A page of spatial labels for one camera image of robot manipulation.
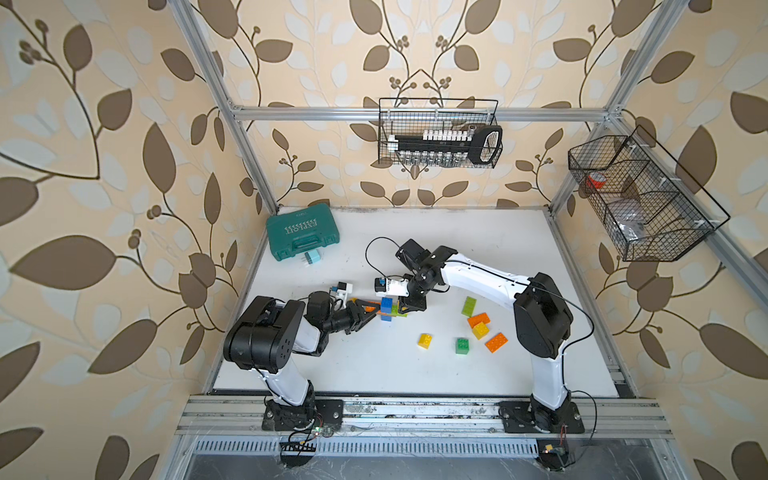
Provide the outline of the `blue lego brick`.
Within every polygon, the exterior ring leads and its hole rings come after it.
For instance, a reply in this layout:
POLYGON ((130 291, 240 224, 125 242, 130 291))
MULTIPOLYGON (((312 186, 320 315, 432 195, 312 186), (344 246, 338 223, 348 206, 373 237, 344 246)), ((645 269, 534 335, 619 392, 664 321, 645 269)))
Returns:
POLYGON ((393 307, 393 299, 385 297, 381 300, 381 309, 380 311, 384 315, 391 315, 392 314, 392 307, 393 307))

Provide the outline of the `lime green lego brick small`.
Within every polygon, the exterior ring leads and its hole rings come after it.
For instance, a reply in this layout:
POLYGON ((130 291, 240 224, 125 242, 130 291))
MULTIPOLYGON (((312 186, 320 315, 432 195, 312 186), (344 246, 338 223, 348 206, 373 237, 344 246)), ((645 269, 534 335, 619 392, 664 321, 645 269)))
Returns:
POLYGON ((477 303, 477 300, 475 298, 467 296, 464 301, 461 314, 468 318, 471 318, 474 315, 476 303, 477 303))

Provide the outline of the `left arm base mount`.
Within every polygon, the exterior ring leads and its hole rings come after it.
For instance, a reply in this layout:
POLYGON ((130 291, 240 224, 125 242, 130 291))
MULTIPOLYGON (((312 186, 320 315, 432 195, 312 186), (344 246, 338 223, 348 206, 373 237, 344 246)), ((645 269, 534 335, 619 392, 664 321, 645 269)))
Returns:
POLYGON ((282 405, 273 399, 265 403, 264 431, 294 432, 319 430, 330 436, 343 422, 344 402, 339 399, 314 399, 302 406, 282 405))

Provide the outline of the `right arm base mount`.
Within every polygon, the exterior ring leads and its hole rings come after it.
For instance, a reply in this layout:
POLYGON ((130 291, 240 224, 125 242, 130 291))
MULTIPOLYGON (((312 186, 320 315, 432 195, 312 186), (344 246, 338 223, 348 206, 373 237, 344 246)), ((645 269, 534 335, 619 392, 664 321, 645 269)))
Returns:
POLYGON ((578 406, 567 397, 557 409, 530 400, 502 401, 498 413, 505 433, 509 434, 583 434, 586 429, 578 406))

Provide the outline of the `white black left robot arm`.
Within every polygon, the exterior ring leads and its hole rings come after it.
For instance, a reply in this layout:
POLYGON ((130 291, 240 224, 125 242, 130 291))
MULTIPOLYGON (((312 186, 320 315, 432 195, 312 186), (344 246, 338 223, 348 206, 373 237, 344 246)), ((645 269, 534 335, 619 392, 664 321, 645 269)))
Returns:
POLYGON ((256 372, 277 404, 307 407, 313 402, 313 386, 292 356, 322 355, 331 335, 361 330, 380 307, 324 291, 287 302, 258 296, 227 331, 222 356, 241 370, 256 372))

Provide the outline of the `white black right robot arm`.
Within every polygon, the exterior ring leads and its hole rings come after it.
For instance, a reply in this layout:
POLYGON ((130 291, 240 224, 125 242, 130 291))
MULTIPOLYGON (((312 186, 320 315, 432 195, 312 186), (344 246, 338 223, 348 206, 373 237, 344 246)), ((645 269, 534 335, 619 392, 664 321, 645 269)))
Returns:
POLYGON ((553 279, 544 273, 525 277, 475 262, 441 246, 431 252, 402 247, 396 258, 408 269, 405 313, 427 309, 427 295, 438 286, 467 290, 511 311, 520 345, 531 355, 532 399, 555 411, 566 402, 561 351, 571 335, 573 314, 553 279))

